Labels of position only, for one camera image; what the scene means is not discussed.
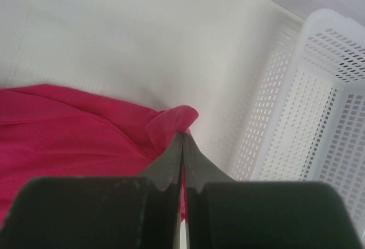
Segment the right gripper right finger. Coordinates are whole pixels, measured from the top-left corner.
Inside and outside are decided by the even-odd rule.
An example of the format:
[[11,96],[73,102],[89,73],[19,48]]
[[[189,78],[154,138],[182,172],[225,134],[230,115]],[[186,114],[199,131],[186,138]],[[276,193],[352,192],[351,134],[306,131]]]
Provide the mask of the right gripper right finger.
[[337,192],[321,182],[235,181],[193,137],[182,144],[188,248],[361,248]]

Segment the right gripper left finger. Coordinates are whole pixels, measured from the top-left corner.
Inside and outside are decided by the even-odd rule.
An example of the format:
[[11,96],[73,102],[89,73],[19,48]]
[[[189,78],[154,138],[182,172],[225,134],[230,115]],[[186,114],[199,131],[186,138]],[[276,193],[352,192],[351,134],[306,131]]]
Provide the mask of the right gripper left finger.
[[179,248],[183,137],[134,177],[39,177],[19,191],[2,248]]

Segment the pink t shirt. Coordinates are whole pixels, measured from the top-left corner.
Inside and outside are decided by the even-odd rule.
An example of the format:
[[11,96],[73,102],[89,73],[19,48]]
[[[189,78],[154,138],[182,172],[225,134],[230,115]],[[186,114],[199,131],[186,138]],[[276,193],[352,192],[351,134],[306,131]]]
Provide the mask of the pink t shirt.
[[137,175],[197,118],[50,84],[2,89],[1,221],[30,179]]

